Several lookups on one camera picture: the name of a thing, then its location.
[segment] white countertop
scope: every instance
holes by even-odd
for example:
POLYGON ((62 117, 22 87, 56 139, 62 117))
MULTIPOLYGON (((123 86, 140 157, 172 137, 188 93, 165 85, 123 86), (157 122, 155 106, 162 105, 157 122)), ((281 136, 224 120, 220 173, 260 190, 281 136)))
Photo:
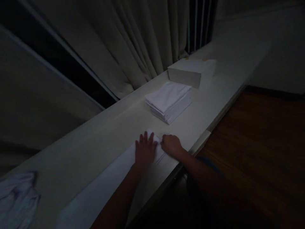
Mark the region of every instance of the white countertop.
MULTIPOLYGON (((54 228, 59 212, 146 129, 159 137, 177 135, 182 146, 190 150, 271 45, 271 42, 257 43, 251 36, 246 38, 238 43, 233 34, 226 39, 215 37, 190 57, 217 59, 215 74, 212 80, 202 79, 199 90, 192 89, 192 104, 171 125, 153 116, 144 102, 144 95, 168 81, 165 71, 10 171, 7 175, 38 171, 35 188, 41 199, 31 228, 54 228)), ((177 165, 169 156, 162 161, 160 166, 168 171, 177 165)), ((162 183, 154 182, 156 188, 162 183)), ((133 209, 138 207, 133 206, 131 212, 136 212, 133 209)))

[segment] right hand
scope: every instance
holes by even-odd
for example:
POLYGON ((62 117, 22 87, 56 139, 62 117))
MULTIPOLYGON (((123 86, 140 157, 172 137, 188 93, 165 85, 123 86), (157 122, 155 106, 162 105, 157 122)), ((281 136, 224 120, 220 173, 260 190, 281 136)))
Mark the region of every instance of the right hand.
POLYGON ((161 142, 162 149, 178 161, 181 161, 186 150, 181 146, 180 140, 175 135, 163 135, 161 142))

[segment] curtain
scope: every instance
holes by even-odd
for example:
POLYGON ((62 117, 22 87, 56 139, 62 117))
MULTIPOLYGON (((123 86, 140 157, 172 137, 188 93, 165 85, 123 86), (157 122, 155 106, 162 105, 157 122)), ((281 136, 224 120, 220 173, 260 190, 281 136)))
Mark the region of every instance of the curtain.
POLYGON ((102 110, 0 26, 0 175, 102 110))
POLYGON ((119 98, 187 56, 188 0, 33 0, 30 4, 119 98))

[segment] left hand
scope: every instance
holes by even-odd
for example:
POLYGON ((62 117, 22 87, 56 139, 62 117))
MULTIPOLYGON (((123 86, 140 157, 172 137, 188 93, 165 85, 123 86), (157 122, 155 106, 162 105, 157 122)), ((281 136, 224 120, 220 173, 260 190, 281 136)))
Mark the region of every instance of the left hand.
POLYGON ((147 132, 144 136, 140 135, 140 141, 136 141, 136 155, 134 165, 141 171, 145 171, 149 165, 151 165, 155 159, 156 146, 158 142, 153 142, 154 133, 152 133, 147 139, 147 132))

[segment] stack of folded towels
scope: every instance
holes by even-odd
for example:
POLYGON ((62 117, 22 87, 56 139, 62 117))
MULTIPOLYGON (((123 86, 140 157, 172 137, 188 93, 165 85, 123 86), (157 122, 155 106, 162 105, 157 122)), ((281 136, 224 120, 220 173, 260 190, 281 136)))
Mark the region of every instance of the stack of folded towels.
POLYGON ((171 124, 192 102, 191 86, 167 82, 157 91, 145 96, 153 115, 171 124))

